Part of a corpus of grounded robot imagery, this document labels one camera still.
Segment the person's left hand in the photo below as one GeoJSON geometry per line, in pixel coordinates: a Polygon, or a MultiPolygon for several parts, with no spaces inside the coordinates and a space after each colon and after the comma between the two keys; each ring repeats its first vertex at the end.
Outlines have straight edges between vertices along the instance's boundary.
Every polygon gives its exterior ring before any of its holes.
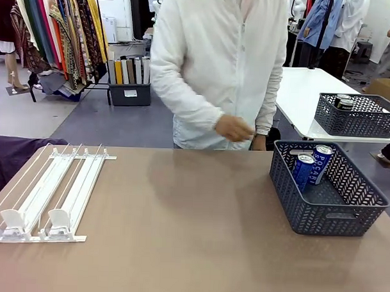
{"type": "Polygon", "coordinates": [[[255,134],[250,150],[266,151],[266,136],[255,134]]]}

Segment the person's right hand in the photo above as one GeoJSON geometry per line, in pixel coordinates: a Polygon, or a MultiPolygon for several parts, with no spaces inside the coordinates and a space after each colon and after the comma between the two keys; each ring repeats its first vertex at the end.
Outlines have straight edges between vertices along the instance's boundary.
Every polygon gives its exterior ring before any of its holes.
{"type": "Polygon", "coordinates": [[[241,117],[232,115],[222,115],[214,130],[230,142],[245,142],[254,135],[254,130],[241,117]]]}

